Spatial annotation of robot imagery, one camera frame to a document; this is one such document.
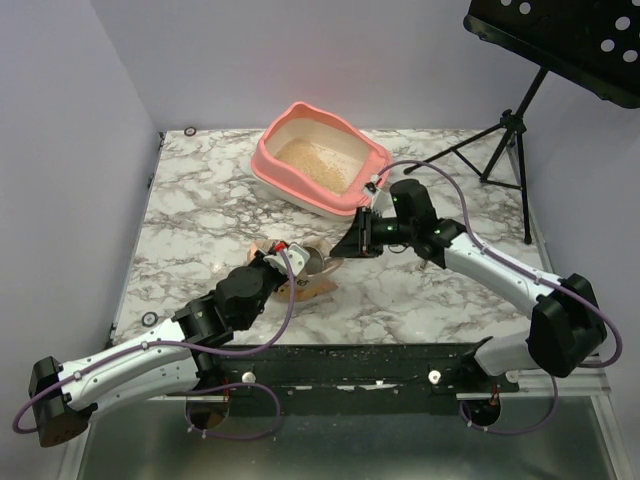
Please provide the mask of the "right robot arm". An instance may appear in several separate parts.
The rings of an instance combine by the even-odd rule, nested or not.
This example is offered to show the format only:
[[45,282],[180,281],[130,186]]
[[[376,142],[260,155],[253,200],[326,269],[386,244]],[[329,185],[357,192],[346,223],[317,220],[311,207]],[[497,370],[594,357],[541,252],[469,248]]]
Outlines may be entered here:
[[526,331],[473,347],[459,370],[467,389],[483,391],[513,370],[541,369],[565,378],[604,342],[606,327],[593,310],[595,295],[584,277],[562,279],[511,257],[492,257],[463,224],[437,216],[426,187],[415,179],[394,183],[390,196],[394,216],[358,208],[332,256],[375,258],[387,246],[407,246],[419,258],[482,284],[530,321]]

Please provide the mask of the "metal litter scoop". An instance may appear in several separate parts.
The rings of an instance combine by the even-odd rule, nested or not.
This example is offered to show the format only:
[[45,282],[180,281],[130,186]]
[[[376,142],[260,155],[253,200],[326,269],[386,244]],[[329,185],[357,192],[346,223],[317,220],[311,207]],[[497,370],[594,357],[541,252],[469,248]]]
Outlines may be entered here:
[[305,271],[309,276],[328,274],[340,266],[339,263],[326,257],[321,250],[315,247],[306,246],[305,249],[309,253],[309,260],[305,265]]

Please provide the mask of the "peach cat litter bag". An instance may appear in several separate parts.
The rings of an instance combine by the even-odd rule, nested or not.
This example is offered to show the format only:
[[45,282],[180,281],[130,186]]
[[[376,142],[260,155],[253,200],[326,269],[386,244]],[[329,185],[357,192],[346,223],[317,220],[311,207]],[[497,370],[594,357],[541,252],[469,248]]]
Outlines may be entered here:
[[[246,263],[253,258],[255,253],[258,250],[267,252],[271,246],[276,243],[276,240],[273,239],[262,239],[255,240],[250,244],[249,251],[246,257]],[[330,249],[331,244],[324,238],[321,237],[309,237],[302,241],[301,246],[304,248],[306,246],[312,246],[319,250],[321,250],[326,257],[330,257]],[[300,275],[296,278],[296,287],[295,287],[295,302],[304,302],[310,300],[314,297],[328,294],[338,288],[336,282],[331,279],[331,275],[336,272],[344,263],[344,259],[342,258],[331,258],[340,264],[339,267],[336,267],[333,271],[328,274],[320,274],[309,276],[305,269]],[[288,281],[282,285],[276,292],[275,297],[281,302],[288,301],[290,296],[290,286]]]

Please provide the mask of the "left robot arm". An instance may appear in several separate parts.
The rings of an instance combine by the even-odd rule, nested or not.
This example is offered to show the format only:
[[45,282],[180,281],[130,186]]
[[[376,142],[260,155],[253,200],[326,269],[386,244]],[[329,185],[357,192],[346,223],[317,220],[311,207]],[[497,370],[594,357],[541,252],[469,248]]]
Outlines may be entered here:
[[23,409],[33,413],[40,446],[68,442],[127,402],[192,390],[214,393],[222,380],[215,359],[229,355],[225,344],[253,325],[269,297],[294,280],[299,265],[287,250],[258,251],[210,293],[132,340],[79,360],[37,361]]

